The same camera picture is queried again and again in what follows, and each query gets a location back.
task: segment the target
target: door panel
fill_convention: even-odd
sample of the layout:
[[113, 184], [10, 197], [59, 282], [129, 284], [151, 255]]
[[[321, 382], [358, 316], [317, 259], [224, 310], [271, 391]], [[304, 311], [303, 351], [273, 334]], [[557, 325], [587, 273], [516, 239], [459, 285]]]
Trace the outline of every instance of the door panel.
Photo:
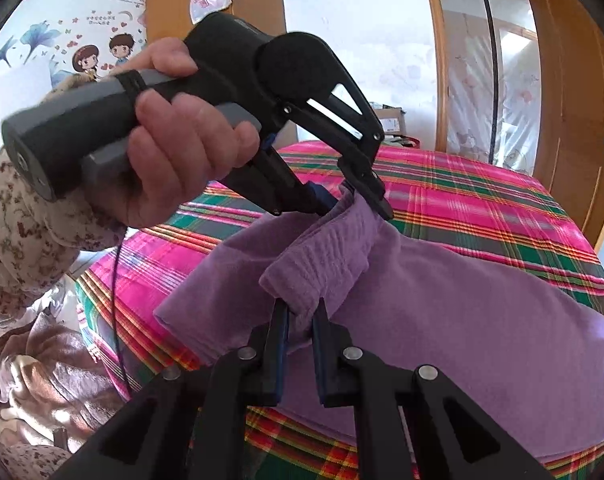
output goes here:
[[531, 0], [542, 67], [534, 176], [595, 245], [604, 226], [604, 37], [578, 0]]

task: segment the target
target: silver rivet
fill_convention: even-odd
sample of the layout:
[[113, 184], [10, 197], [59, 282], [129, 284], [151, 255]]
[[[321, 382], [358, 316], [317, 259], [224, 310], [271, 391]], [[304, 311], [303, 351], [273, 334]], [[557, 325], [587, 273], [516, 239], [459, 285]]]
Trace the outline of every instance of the silver rivet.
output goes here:
[[431, 365], [420, 366], [418, 373], [425, 381], [432, 381], [438, 377], [438, 369]]
[[256, 352], [250, 346], [243, 346], [237, 351], [237, 356], [242, 359], [242, 361], [250, 361], [256, 355], [258, 355], [258, 352]]
[[175, 381], [181, 374], [178, 365], [175, 363], [162, 370], [162, 377], [167, 381]]
[[29, 165], [26, 163], [26, 160], [24, 160], [24, 157], [21, 153], [18, 153], [18, 164], [24, 171], [27, 173], [29, 172]]
[[342, 352], [342, 355], [349, 361], [357, 361], [364, 353], [357, 346], [347, 346]]

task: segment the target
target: hand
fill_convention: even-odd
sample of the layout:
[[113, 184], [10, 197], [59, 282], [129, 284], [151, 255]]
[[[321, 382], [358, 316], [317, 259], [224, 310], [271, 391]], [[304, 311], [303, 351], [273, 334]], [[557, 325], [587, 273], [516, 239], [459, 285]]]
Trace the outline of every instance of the hand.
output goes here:
[[[165, 38], [111, 75], [143, 68], [172, 77], [198, 69], [183, 42]], [[166, 221], [182, 202], [200, 195], [209, 180], [245, 165], [260, 143], [250, 123], [233, 129], [212, 105], [188, 94], [169, 102], [155, 90], [146, 90], [136, 102], [136, 117], [140, 125], [128, 136], [127, 154], [138, 182], [122, 179], [106, 188], [85, 189], [94, 207], [135, 228]]]

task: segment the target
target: bed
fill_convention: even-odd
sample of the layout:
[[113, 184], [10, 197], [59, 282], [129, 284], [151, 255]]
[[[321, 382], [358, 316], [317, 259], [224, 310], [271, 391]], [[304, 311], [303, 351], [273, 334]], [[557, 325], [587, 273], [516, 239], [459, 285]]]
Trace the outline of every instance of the bed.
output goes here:
[[[282, 151], [301, 180], [338, 194], [336, 153], [322, 142]], [[375, 170], [386, 183], [393, 225], [466, 256], [519, 267], [604, 315], [604, 269], [578, 227], [533, 178], [458, 156], [382, 146]], [[261, 209], [218, 183], [180, 206], [166, 223], [129, 238], [118, 269], [116, 319], [124, 363], [134, 389], [178, 362], [200, 364], [153, 318], [154, 308], [221, 240], [252, 224]], [[80, 328], [126, 396], [114, 352], [110, 283], [115, 251], [78, 280]], [[251, 409], [245, 455], [252, 478], [357, 478], [356, 449], [288, 420], [272, 409]], [[604, 453], [604, 442], [545, 464], [556, 478], [583, 478]]]

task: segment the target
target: purple cloth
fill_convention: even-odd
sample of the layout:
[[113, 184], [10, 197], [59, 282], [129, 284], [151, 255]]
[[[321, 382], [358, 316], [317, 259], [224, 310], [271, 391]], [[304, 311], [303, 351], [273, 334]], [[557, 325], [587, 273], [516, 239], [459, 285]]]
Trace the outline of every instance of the purple cloth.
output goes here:
[[433, 364], [537, 458], [604, 441], [604, 316], [522, 270], [402, 236], [360, 196], [321, 219], [264, 217], [219, 245], [156, 310], [212, 362], [274, 298], [296, 314], [278, 410], [354, 443], [352, 410], [317, 400], [308, 328], [319, 298], [387, 364]]

